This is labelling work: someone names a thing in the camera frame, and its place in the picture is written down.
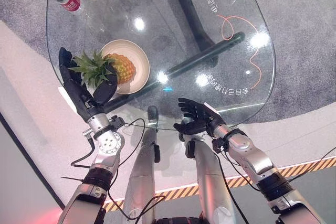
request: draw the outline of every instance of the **white plate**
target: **white plate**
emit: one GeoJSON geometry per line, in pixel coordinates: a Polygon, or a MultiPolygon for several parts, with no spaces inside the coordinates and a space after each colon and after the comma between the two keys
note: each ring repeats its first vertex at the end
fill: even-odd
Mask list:
{"type": "Polygon", "coordinates": [[[145,86],[148,81],[150,67],[148,58],[141,47],[129,40],[118,39],[108,42],[101,51],[103,57],[108,54],[124,55],[135,66],[134,78],[127,83],[118,85],[118,94],[132,94],[145,86]]]}

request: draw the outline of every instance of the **glass table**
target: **glass table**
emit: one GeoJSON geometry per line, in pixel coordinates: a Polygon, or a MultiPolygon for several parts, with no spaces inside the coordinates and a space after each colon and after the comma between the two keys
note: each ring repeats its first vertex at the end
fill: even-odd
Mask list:
{"type": "Polygon", "coordinates": [[[82,0],[72,15],[47,5],[47,45],[58,69],[60,47],[91,54],[117,39],[130,40],[150,63],[147,84],[131,95],[116,94],[105,112],[125,104],[181,119],[177,99],[206,101],[231,125],[256,114],[275,79],[275,53],[256,0],[82,0]]]}

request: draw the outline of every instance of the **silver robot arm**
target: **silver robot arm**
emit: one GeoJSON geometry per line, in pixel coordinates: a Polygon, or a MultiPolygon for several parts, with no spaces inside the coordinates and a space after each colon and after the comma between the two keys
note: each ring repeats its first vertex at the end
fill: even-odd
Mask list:
{"type": "Polygon", "coordinates": [[[98,154],[83,183],[77,187],[63,210],[58,224],[103,223],[106,211],[102,206],[112,178],[117,172],[120,152],[125,141],[123,136],[116,132],[118,126],[113,126],[104,113],[92,116],[88,124],[90,129],[85,135],[91,137],[90,134],[94,134],[93,138],[98,142],[98,154]]]}
{"type": "MultiPolygon", "coordinates": [[[[215,111],[208,104],[208,109],[215,111]]],[[[226,150],[243,168],[268,201],[275,214],[280,214],[278,224],[326,224],[297,189],[279,173],[270,158],[258,149],[240,129],[231,130],[225,123],[213,121],[207,126],[208,133],[215,137],[215,152],[226,150]]]]}

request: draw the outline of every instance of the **yellow and black hazard stripe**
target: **yellow and black hazard stripe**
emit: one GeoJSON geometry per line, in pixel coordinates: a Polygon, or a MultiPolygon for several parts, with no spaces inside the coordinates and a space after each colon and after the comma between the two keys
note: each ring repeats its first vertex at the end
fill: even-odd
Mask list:
{"type": "MultiPolygon", "coordinates": [[[[280,168],[279,171],[284,177],[296,176],[302,174],[306,171],[314,172],[317,170],[322,170],[336,166],[336,157],[325,158],[322,161],[308,162],[300,165],[293,165],[288,167],[280,168]]],[[[235,188],[239,186],[247,185],[246,180],[243,177],[234,177],[226,179],[230,188],[235,188]]],[[[158,191],[156,196],[166,196],[164,200],[178,199],[183,197],[189,197],[193,195],[198,195],[198,185],[181,187],[173,190],[158,191]]],[[[123,208],[124,200],[119,200],[116,202],[121,208],[123,208]]],[[[116,211],[118,208],[113,202],[106,202],[103,206],[106,211],[116,211]]]]}

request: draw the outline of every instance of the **white wall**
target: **white wall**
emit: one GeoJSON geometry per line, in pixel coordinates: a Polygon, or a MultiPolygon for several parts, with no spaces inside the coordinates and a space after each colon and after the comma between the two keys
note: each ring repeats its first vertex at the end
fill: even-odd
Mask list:
{"type": "Polygon", "coordinates": [[[60,208],[2,124],[0,142],[0,223],[54,224],[60,208]]]}

